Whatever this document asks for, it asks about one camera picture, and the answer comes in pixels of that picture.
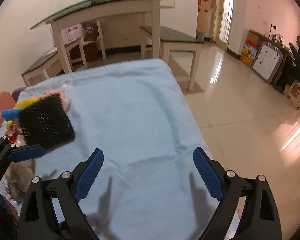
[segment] tiled floor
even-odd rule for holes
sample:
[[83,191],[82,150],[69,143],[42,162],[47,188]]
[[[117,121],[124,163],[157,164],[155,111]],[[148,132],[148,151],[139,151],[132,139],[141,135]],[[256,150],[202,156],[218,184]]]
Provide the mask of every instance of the tiled floor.
[[[175,75],[190,72],[191,53],[171,56]],[[211,43],[204,45],[196,83],[194,93],[183,90],[212,156],[241,177],[266,176],[289,239],[300,225],[300,110]]]

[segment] doorway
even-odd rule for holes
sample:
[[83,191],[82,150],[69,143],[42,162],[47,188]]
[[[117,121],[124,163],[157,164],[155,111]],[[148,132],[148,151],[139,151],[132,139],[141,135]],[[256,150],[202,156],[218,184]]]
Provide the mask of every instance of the doorway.
[[216,6],[216,44],[227,49],[228,38],[232,19],[233,0],[217,0]]

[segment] bench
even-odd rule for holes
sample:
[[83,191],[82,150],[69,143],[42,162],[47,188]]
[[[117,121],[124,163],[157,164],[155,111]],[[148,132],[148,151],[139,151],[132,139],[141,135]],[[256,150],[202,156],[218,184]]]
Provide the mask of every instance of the bench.
[[[87,60],[84,55],[83,44],[81,39],[75,40],[65,46],[67,56],[72,67],[73,60],[70,57],[70,50],[74,47],[79,46],[81,60],[83,62],[84,68],[87,68]],[[57,76],[62,70],[62,65],[59,60],[59,54],[57,51],[54,51],[48,55],[41,57],[34,64],[32,64],[26,71],[24,71],[21,76],[26,86],[34,86],[35,84],[46,80],[50,77]]]
[[[146,37],[152,38],[151,26],[140,27],[141,30],[141,58],[145,57],[146,53]],[[160,26],[160,49],[162,50],[162,59],[169,65],[169,52],[170,50],[179,51],[193,51],[193,58],[191,64],[191,71],[189,77],[176,78],[177,82],[190,81],[188,90],[192,91],[195,75],[197,73],[201,46],[204,42],[193,38],[185,33],[178,32],[168,27]]]

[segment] man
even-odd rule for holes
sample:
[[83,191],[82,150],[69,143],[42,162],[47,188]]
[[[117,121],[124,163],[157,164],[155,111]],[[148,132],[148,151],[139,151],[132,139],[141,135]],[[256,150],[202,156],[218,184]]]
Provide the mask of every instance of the man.
[[294,63],[296,64],[296,67],[293,67],[292,64],[284,65],[280,79],[273,85],[274,89],[281,94],[283,93],[286,84],[292,85],[295,80],[300,81],[300,36],[297,36],[298,51],[291,42],[289,45],[295,58]]

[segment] baseboard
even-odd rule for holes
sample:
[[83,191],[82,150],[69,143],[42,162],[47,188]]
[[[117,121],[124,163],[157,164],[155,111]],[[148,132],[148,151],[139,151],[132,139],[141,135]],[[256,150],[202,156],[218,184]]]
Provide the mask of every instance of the baseboard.
[[209,37],[204,37],[204,39],[203,39],[203,41],[211,41],[211,38],[209,38]]
[[130,53],[141,51],[140,46],[130,46],[130,47],[119,47],[113,49],[106,49],[106,55],[115,55],[120,53]]
[[234,53],[232,50],[230,50],[230,49],[227,49],[227,53],[229,54],[229,55],[231,55],[232,57],[234,57],[235,59],[240,59],[240,55],[238,55],[238,54],[236,54],[236,53]]

